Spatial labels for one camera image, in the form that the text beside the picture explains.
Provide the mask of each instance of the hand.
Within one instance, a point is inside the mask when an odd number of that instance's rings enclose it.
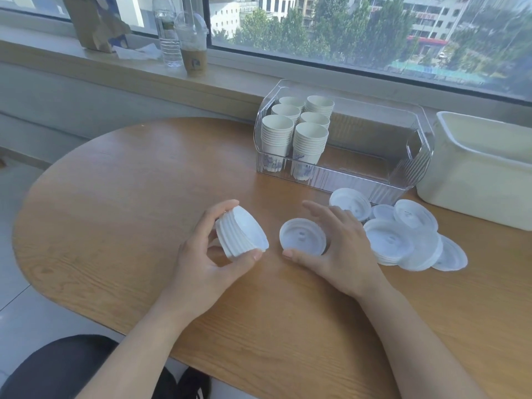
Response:
[[[284,256],[321,275],[338,290],[356,299],[371,294],[386,280],[362,224],[349,210],[328,208],[313,201],[304,201],[303,207],[318,217],[330,238],[329,249],[322,256],[286,249]]]
[[[165,302],[167,310],[170,306],[188,323],[212,307],[223,292],[262,256],[260,249],[250,250],[222,268],[207,257],[207,247],[216,238],[214,222],[236,206],[237,200],[227,200],[206,210],[190,238],[179,247],[173,278],[159,301]]]

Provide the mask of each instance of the plastic water bottle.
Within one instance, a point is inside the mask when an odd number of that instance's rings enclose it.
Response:
[[[181,47],[174,24],[177,17],[176,7],[172,0],[153,0],[153,14],[164,62],[170,67],[183,65]]]

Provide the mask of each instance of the white bin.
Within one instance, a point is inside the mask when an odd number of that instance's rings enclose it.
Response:
[[[439,112],[424,201],[532,231],[532,129]]]

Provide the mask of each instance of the iced coffee cup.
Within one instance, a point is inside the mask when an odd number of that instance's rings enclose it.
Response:
[[[207,34],[209,30],[200,14],[180,12],[176,18],[176,32],[187,74],[203,75],[207,71]]]

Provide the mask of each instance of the left hand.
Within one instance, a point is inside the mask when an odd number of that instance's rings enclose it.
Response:
[[[227,200],[207,209],[192,235],[179,247],[174,275],[159,301],[187,324],[212,307],[262,256],[260,249],[250,250],[222,268],[207,257],[207,247],[216,237],[214,222],[238,204],[237,200]]]

